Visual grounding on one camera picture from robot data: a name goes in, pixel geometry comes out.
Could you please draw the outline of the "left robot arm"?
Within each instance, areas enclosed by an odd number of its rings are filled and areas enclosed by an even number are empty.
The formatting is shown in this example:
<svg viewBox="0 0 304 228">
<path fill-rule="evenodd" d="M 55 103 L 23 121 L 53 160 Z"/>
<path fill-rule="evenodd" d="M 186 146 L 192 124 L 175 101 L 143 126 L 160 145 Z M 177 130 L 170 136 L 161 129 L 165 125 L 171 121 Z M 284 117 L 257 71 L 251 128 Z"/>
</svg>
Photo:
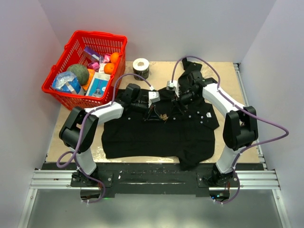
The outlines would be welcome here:
<svg viewBox="0 0 304 228">
<path fill-rule="evenodd" d="M 76 172 L 73 178 L 87 186 L 104 187 L 91 152 L 97 126 L 121 118 L 127 109 L 143 114 L 151 113 L 161 99 L 159 92 L 150 86 L 147 102 L 140 100 L 141 95 L 142 89 L 138 85 L 129 84 L 122 94 L 107 104 L 86 109 L 74 107 L 59 132 L 59 138 L 70 150 L 60 155 L 57 167 L 66 168 L 74 161 Z"/>
</svg>

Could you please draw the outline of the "black button shirt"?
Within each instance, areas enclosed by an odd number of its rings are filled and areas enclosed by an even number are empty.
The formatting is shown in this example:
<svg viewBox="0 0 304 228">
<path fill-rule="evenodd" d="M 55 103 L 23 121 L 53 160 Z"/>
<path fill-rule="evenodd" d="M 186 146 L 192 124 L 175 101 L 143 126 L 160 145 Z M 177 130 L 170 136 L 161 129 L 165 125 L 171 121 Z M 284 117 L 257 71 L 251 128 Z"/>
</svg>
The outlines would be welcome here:
<svg viewBox="0 0 304 228">
<path fill-rule="evenodd" d="M 175 156 L 180 168 L 188 170 L 213 156 L 214 131 L 219 128 L 213 106 L 199 97 L 185 115 L 172 115 L 173 93 L 162 88 L 159 94 L 156 111 L 168 120 L 144 121 L 142 113 L 126 110 L 121 118 L 106 122 L 101 138 L 106 158 Z"/>
</svg>

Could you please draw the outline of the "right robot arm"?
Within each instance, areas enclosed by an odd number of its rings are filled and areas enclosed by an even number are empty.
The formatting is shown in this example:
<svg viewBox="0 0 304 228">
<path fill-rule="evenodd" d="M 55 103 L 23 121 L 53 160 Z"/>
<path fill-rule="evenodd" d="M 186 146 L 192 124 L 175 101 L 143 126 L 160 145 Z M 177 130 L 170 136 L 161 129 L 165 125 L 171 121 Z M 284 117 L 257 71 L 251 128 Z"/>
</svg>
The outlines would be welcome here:
<svg viewBox="0 0 304 228">
<path fill-rule="evenodd" d="M 191 99 L 202 97 L 211 102 L 225 117 L 225 147 L 212 168 L 211 176 L 206 179 L 208 185 L 221 187 L 233 178 L 241 151 L 251 146 L 258 138 L 256 110 L 234 100 L 222 90 L 219 81 L 214 78 L 203 78 L 198 70 L 188 73 L 186 78 L 190 87 L 187 92 L 178 94 L 175 101 L 187 105 Z"/>
</svg>

